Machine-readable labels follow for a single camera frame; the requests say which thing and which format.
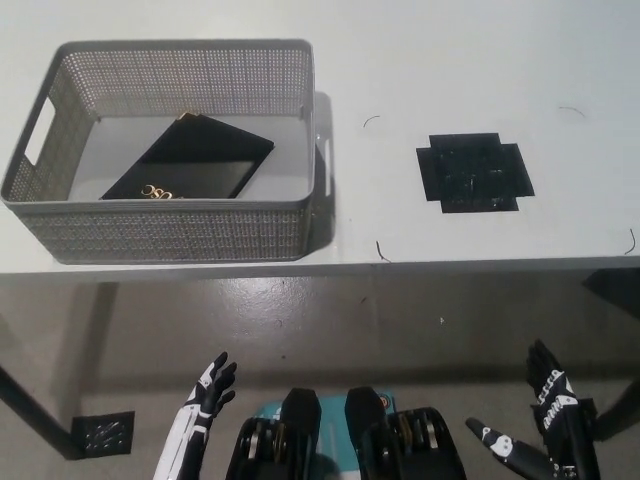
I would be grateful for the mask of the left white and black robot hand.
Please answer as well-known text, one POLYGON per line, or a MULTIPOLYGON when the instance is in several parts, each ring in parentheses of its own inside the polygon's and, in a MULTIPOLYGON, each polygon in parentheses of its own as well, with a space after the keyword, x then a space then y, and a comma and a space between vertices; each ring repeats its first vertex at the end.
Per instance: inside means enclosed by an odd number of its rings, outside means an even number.
POLYGON ((223 351, 201 374, 176 413, 153 480, 200 478, 213 422, 236 394, 236 369, 223 351))

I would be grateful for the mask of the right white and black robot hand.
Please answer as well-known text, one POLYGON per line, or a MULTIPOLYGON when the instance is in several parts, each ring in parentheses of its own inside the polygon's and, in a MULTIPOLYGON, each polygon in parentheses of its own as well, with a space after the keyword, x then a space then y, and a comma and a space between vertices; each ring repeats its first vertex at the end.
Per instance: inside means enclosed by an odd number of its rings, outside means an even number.
POLYGON ((590 401, 578 398, 566 371, 541 340, 528 349, 526 381, 535 395, 531 411, 544 452, 477 418, 467 418, 467 428, 497 462, 523 479, 599 479, 590 401))

